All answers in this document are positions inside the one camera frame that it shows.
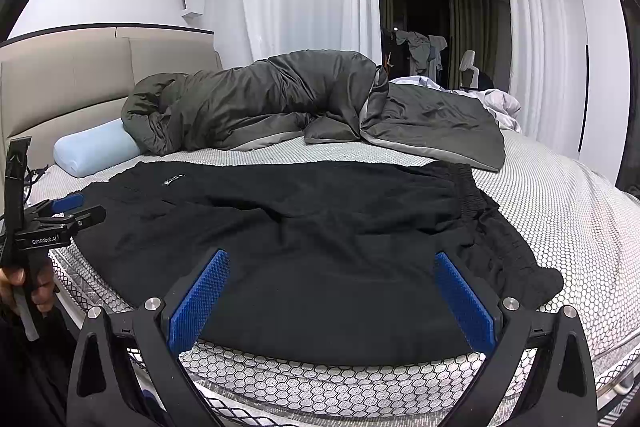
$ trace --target dark gray comforter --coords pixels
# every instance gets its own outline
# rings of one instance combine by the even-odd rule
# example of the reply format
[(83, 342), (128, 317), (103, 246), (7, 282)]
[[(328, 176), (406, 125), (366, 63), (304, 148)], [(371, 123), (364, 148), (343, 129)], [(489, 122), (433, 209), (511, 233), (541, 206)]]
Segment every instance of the dark gray comforter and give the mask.
[(502, 134), (478, 100), (390, 84), (356, 52), (307, 50), (245, 68), (154, 74), (136, 85), (122, 121), (159, 155), (251, 150), (304, 136), (308, 143), (364, 138), (494, 171), (504, 163)]

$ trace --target mattress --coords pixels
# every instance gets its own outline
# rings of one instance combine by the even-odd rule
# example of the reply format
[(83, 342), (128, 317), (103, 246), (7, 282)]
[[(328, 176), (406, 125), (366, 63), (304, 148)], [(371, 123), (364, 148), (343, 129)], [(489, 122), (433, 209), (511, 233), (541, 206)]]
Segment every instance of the mattress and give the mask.
[[(542, 310), (555, 312), (564, 304), (577, 308), (602, 394), (640, 358), (640, 203), (578, 162), (515, 132), (502, 133), (504, 167), (500, 172), (474, 169), (476, 184), (500, 204), (538, 264), (562, 272), (562, 291)], [(82, 179), (52, 166), (33, 187), (31, 200), (58, 198), (107, 181), (139, 161), (224, 166), (320, 160), (404, 166), (431, 161), (362, 142), (306, 145), (296, 138), (251, 152), (205, 149), (143, 155)], [(130, 309), (75, 245), (50, 255), (64, 289), (83, 311), (93, 305), (114, 312)], [(508, 418), (534, 354), (524, 352), (493, 425)], [(135, 352), (131, 355), (143, 366)], [(217, 413), (248, 425), (338, 426), (367, 418), (382, 425), (429, 426), (437, 425), (462, 395), (484, 357), (471, 353), (401, 367), (326, 367), (199, 342), (180, 359)]]

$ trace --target bed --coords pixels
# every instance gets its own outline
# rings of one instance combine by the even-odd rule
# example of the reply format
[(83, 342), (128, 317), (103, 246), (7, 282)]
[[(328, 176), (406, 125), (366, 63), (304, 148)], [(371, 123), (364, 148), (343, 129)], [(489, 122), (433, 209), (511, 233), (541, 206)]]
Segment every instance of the bed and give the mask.
[[(29, 60), (34, 53), (39, 61)], [(2, 138), (7, 143), (15, 136), (33, 136), (30, 166), (37, 167), (52, 163), (52, 144), (58, 137), (117, 118), (133, 85), (148, 74), (192, 73), (222, 65), (210, 33), (114, 25), (10, 41), (0, 47), (0, 67)], [(23, 97), (27, 89), (41, 85), (44, 74), (52, 96), (49, 103), (31, 107)], [(64, 96), (56, 98), (59, 92)], [(613, 397), (622, 396), (629, 378), (633, 380), (640, 371), (640, 285), (636, 283), (640, 203), (537, 142), (513, 131), (502, 134), (504, 167), (498, 173), (474, 169), (476, 184), (500, 203), (501, 212), (529, 243), (540, 266), (562, 272), (563, 290), (543, 309), (553, 312), (571, 303), (580, 312), (594, 363), (598, 405), (604, 407)], [(318, 160), (405, 166), (431, 161), (363, 142), (309, 146), (299, 137), (251, 152), (204, 149), (162, 157), (143, 155), (80, 179), (53, 165), (33, 187), (31, 198), (64, 196), (89, 183), (107, 181), (140, 161), (240, 165)], [(129, 309), (75, 245), (52, 251), (51, 257), (63, 289), (61, 299), (77, 324), (96, 304), (115, 312)], [(143, 369), (140, 357), (135, 352), (131, 356)], [(494, 425), (508, 417), (533, 356), (533, 351), (523, 355)], [(223, 417), (248, 425), (327, 426), (357, 418), (375, 419), (381, 425), (408, 421), (437, 425), (482, 359), (471, 353), (401, 367), (326, 367), (267, 359), (207, 343), (198, 343), (181, 356), (211, 407)]]

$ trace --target silver bolt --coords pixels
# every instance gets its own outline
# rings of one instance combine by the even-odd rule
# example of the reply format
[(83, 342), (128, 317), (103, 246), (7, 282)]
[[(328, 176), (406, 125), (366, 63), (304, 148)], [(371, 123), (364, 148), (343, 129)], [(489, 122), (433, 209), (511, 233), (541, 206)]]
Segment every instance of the silver bolt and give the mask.
[(152, 312), (153, 310), (157, 310), (160, 307), (162, 301), (158, 297), (151, 297), (147, 299), (145, 302), (145, 308)]
[(520, 303), (513, 297), (505, 297), (502, 300), (502, 305), (512, 312), (516, 311), (520, 307)]
[(100, 313), (102, 313), (102, 308), (100, 308), (100, 306), (94, 306), (89, 310), (87, 316), (90, 319), (97, 319), (100, 316)]
[(570, 319), (574, 319), (578, 315), (578, 312), (575, 310), (573, 306), (565, 306), (564, 308), (562, 308), (562, 311)]

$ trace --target black shorts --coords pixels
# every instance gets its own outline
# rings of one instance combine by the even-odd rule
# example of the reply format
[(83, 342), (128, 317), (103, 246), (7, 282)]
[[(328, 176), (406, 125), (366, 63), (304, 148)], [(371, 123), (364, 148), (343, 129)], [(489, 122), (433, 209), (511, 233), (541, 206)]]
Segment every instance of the black shorts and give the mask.
[(107, 218), (76, 243), (133, 306), (226, 250), (202, 337), (256, 355), (399, 365), (468, 353), (432, 279), (440, 251), (528, 309), (562, 289), (466, 165), (139, 163), (82, 193)]

